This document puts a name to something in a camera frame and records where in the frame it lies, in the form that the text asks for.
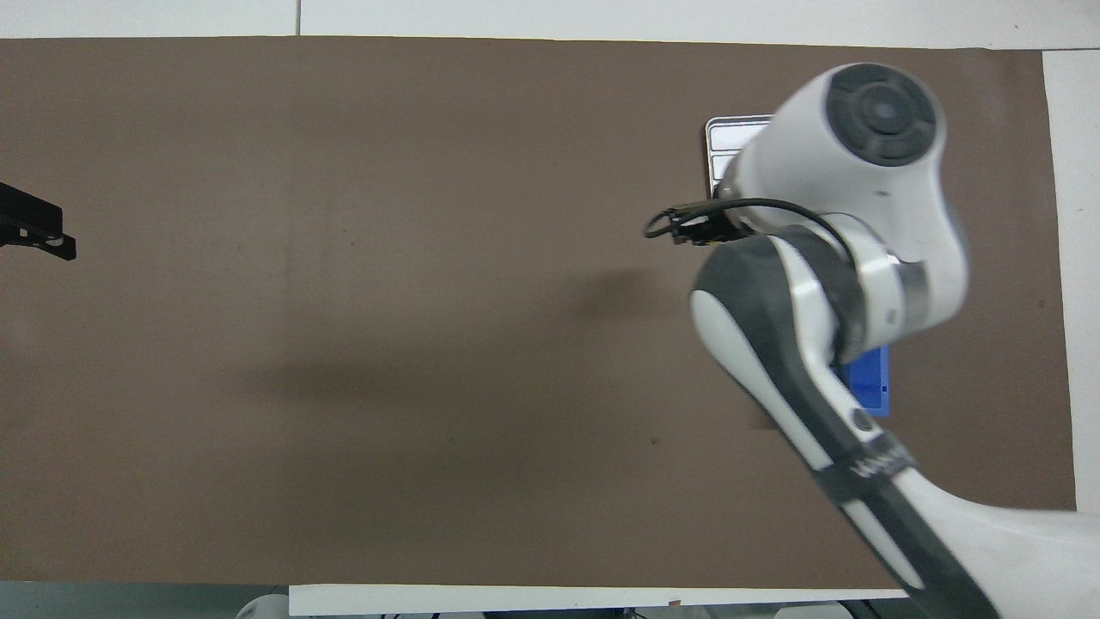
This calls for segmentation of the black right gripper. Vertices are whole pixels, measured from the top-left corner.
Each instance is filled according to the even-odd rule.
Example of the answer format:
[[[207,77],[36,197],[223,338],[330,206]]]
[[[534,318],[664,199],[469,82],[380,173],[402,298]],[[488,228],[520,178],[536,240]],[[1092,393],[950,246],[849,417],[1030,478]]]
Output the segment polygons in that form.
[[[727,211],[725,206],[685,206],[679,210],[679,222],[671,222],[663,232],[675,244],[700,247],[750,236],[750,229],[735,223]]]

